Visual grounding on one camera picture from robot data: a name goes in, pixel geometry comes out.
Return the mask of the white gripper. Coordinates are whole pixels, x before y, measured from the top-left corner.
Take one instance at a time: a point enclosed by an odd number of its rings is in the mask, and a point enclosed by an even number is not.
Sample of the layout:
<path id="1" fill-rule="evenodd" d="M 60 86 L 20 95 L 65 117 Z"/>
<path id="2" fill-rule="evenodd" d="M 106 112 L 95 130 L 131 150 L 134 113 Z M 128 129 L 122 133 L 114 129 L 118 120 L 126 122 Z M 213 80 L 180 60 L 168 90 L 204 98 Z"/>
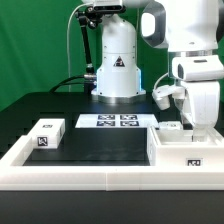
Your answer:
<path id="1" fill-rule="evenodd" d="M 182 94 L 175 105 L 182 116 L 195 128 L 193 139 L 204 140 L 206 130 L 214 127 L 219 113 L 220 84 L 224 65 L 217 55 L 175 57 L 172 59 L 175 85 Z"/>

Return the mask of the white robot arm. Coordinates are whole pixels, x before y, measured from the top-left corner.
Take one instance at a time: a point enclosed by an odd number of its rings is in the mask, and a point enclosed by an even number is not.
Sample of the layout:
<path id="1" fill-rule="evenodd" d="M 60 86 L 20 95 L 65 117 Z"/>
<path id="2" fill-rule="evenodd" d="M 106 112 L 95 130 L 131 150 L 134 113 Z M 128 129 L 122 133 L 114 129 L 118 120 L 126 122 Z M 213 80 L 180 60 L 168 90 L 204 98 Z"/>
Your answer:
<path id="1" fill-rule="evenodd" d="M 82 0 L 87 16 L 100 18 L 102 61 L 93 95 L 102 101 L 135 98 L 145 86 L 137 64 L 152 74 L 162 68 L 174 80 L 156 85 L 157 106 L 170 107 L 202 138 L 218 119 L 224 65 L 217 54 L 217 29 L 224 0 Z"/>

